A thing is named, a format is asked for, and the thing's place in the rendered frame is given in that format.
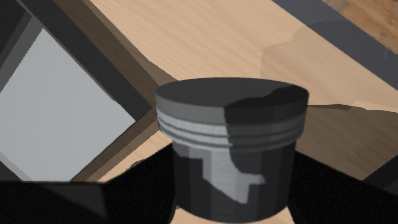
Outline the grey metal tray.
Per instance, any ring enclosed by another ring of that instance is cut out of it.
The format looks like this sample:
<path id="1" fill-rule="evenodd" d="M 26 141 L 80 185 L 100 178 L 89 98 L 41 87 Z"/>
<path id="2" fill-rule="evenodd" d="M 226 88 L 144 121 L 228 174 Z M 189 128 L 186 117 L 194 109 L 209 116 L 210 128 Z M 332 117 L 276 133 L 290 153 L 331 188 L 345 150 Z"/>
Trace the grey metal tray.
<path id="1" fill-rule="evenodd" d="M 0 181 L 70 181 L 152 108 L 53 0 L 0 0 Z"/>

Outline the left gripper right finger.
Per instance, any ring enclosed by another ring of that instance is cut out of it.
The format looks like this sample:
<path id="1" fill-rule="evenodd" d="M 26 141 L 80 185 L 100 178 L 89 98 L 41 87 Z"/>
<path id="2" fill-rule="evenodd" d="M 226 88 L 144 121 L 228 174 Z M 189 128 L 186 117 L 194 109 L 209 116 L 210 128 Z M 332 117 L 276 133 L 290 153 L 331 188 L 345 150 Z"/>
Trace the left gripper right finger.
<path id="1" fill-rule="evenodd" d="M 296 150 L 287 207 L 294 224 L 398 224 L 398 195 Z"/>

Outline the grey engine piston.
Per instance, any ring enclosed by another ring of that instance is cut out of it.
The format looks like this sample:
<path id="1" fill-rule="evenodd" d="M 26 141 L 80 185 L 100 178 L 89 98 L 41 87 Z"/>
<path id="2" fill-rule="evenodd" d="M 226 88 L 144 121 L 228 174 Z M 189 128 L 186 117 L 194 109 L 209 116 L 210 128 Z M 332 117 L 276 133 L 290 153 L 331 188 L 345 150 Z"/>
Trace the grey engine piston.
<path id="1" fill-rule="evenodd" d="M 146 159 L 146 158 L 145 158 L 145 159 Z M 134 166 L 137 165 L 138 163 L 142 162 L 142 161 L 145 160 L 145 159 L 142 159 L 142 160 L 139 160 L 139 161 L 134 162 L 128 169 L 126 169 L 126 171 L 129 170 L 130 168 L 134 167 Z M 175 198 L 174 198 L 174 202 L 173 202 L 173 205 L 172 205 L 171 214 L 170 214 L 170 218 L 169 218 L 168 224 L 170 224 L 170 223 L 172 222 L 172 220 L 173 220 L 173 218 L 174 218 L 174 215 L 175 215 L 175 211 L 176 211 L 176 196 L 175 196 Z"/>
<path id="2" fill-rule="evenodd" d="M 157 87 L 158 128 L 173 146 L 176 205 L 226 224 L 284 210 L 309 95 L 295 84 L 245 77 Z"/>

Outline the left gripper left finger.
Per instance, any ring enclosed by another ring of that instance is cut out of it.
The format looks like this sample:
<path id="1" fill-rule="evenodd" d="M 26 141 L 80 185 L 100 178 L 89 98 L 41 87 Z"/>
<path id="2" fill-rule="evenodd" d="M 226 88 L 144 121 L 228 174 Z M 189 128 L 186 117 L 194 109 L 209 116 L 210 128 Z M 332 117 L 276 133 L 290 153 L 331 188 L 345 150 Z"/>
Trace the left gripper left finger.
<path id="1" fill-rule="evenodd" d="M 0 224 L 168 224 L 174 198 L 170 143 L 106 182 L 0 181 Z"/>

